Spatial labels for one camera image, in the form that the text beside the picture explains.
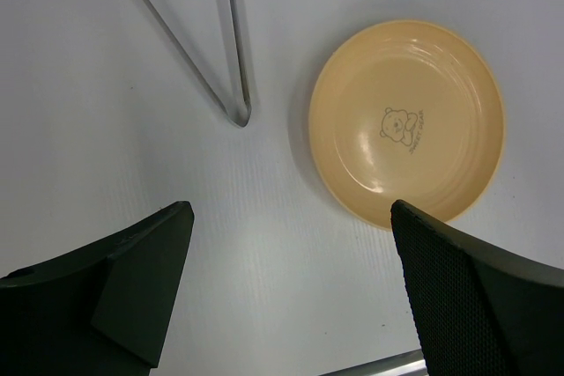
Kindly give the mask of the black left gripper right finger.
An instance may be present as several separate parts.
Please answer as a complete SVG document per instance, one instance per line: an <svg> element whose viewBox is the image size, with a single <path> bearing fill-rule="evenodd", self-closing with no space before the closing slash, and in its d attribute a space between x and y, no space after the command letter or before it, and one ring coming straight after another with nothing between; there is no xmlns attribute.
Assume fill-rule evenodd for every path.
<svg viewBox="0 0 564 376"><path fill-rule="evenodd" d="M391 228L431 375L561 375L563 271L461 232L411 204Z"/></svg>

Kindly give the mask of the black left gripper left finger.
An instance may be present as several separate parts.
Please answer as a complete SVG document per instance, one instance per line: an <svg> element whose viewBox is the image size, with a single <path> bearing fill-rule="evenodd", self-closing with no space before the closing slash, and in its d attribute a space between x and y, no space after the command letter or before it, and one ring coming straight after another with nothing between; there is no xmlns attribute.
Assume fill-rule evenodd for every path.
<svg viewBox="0 0 564 376"><path fill-rule="evenodd" d="M194 224L172 203L1 279L3 375L147 375L159 365Z"/></svg>

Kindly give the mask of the stainless steel tongs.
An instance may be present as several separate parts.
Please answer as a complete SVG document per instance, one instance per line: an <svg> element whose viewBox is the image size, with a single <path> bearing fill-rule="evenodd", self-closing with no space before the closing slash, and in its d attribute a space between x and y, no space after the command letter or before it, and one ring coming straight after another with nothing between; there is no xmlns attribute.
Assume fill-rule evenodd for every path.
<svg viewBox="0 0 564 376"><path fill-rule="evenodd" d="M197 47L189 42L189 37L182 34L179 28L174 27L175 16L162 13L166 3L157 5L153 0L142 0L142 2L208 94L211 103L216 105L234 126L246 127L252 114L252 103L237 1L216 0L230 77L229 88L221 86L213 74L211 65L205 61Z"/></svg>

